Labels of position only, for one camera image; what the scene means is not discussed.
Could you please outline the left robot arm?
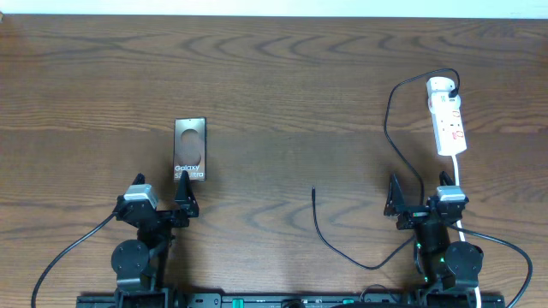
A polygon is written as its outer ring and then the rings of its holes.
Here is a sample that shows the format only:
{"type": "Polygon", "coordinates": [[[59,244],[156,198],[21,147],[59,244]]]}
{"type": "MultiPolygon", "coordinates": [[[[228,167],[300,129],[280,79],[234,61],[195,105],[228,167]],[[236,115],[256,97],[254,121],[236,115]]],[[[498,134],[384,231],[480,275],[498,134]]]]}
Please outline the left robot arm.
{"type": "Polygon", "coordinates": [[[175,210],[159,210],[158,195],[139,174],[132,185],[117,197],[113,214],[118,221],[137,228],[135,240],[125,240],[111,255],[116,272],[116,307],[184,307],[185,296],[164,285],[172,230],[186,228],[199,215],[188,172],[178,181],[175,210]]]}

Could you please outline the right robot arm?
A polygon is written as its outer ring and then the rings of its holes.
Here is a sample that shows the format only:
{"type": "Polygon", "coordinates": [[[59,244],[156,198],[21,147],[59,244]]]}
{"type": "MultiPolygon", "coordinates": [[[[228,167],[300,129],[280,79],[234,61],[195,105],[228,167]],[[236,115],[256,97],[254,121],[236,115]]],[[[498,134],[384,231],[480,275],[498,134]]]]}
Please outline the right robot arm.
{"type": "Polygon", "coordinates": [[[481,307],[479,273],[484,253],[449,235],[449,228],[462,219],[468,197],[445,172],[440,183],[424,204],[411,205],[396,176],[390,177],[384,215],[397,218],[397,229],[414,231],[418,264],[425,277],[425,284],[410,291],[407,301],[424,307],[481,307]]]}

